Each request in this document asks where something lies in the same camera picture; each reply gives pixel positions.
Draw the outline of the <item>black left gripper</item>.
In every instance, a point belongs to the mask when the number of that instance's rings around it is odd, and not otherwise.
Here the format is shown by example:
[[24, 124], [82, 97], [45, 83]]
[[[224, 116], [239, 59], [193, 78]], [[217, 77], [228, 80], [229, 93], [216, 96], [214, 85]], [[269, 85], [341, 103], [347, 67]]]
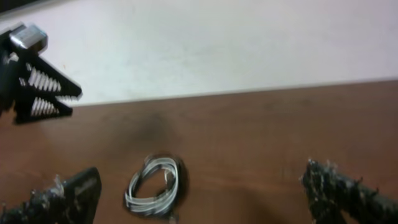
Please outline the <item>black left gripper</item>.
[[80, 85], [38, 53], [14, 50], [9, 34], [1, 34], [1, 113], [14, 107], [15, 124], [71, 116], [73, 109], [56, 98], [77, 100], [82, 94]]

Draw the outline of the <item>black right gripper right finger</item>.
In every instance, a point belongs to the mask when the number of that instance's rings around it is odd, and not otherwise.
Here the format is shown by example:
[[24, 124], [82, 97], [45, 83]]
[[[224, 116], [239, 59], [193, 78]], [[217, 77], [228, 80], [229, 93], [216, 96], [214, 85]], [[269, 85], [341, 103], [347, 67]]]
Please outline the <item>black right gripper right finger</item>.
[[329, 164], [308, 160], [300, 178], [313, 223], [346, 223], [346, 212], [358, 223], [397, 223], [397, 201], [351, 179]]

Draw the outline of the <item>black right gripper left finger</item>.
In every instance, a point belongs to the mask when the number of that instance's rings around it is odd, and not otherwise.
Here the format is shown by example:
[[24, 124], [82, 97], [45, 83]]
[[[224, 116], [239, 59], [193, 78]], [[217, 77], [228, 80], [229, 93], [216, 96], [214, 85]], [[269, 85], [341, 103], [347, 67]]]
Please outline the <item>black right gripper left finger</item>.
[[93, 223], [102, 183], [96, 167], [87, 168], [67, 180], [57, 175], [54, 186], [33, 190], [18, 207], [2, 206], [2, 224]]

